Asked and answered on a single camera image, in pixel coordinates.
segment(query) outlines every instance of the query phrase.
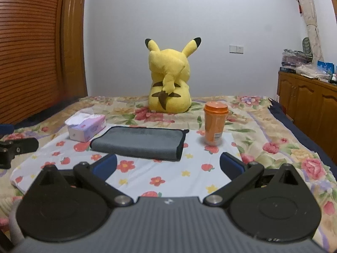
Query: curtain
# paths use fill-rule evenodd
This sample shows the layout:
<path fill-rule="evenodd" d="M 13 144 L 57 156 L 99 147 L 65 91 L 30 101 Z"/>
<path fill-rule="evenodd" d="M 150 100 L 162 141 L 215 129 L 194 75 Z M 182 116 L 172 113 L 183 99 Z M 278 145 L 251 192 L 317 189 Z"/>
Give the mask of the curtain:
<path fill-rule="evenodd" d="M 317 61 L 324 62 L 314 2 L 313 0 L 299 0 L 299 1 L 303 11 L 304 21 L 307 25 L 308 37 L 310 40 L 313 55 L 313 63 L 316 64 Z"/>

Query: folded gray cloth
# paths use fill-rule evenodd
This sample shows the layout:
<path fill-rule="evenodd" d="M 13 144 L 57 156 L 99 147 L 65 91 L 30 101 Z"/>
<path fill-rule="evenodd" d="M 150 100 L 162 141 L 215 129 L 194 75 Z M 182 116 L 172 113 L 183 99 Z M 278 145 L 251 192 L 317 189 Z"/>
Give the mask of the folded gray cloth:
<path fill-rule="evenodd" d="M 179 161 L 188 132 L 188 129 L 114 126 L 92 140 L 90 147 L 121 156 Z"/>

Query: black ear tip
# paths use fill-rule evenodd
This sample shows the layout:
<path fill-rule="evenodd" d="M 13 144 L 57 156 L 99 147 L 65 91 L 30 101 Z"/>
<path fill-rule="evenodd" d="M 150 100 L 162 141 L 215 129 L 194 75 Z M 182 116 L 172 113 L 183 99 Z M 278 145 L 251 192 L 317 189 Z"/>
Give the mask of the black ear tip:
<path fill-rule="evenodd" d="M 197 38 L 194 38 L 194 40 L 197 43 L 197 47 L 199 47 L 199 45 L 201 44 L 201 38 L 197 37 Z"/>
<path fill-rule="evenodd" d="M 145 40 L 146 47 L 148 47 L 150 41 L 151 41 L 151 39 L 146 39 Z"/>

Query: white wall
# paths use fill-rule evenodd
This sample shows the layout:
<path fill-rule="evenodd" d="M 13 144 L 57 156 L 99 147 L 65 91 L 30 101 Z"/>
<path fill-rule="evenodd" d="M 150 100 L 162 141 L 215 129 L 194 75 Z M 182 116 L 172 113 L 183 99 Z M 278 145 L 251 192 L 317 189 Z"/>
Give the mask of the white wall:
<path fill-rule="evenodd" d="M 301 50 L 306 36 L 295 0 L 86 0 L 85 11 L 90 95 L 147 95 L 144 40 L 182 50 L 201 37 L 189 57 L 193 96 L 274 96 L 283 49 Z"/>
<path fill-rule="evenodd" d="M 331 0 L 314 0 L 324 61 L 337 65 L 337 23 Z"/>

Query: navy blue bed edge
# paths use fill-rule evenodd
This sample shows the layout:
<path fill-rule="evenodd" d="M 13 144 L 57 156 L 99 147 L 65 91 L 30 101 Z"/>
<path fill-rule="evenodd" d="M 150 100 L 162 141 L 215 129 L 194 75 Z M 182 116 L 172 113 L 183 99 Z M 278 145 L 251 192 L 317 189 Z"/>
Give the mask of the navy blue bed edge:
<path fill-rule="evenodd" d="M 305 135 L 301 130 L 299 130 L 292 122 L 287 118 L 287 116 L 283 113 L 281 105 L 272 100 L 272 106 L 269 108 L 271 114 L 279 120 L 284 126 L 289 129 L 294 136 L 299 140 L 299 142 L 304 145 L 306 148 L 311 151 L 317 152 L 320 156 L 323 164 L 330 166 L 330 170 L 332 174 L 337 177 L 337 166 L 330 159 L 330 157 L 321 149 L 313 140 L 311 140 L 307 135 Z"/>

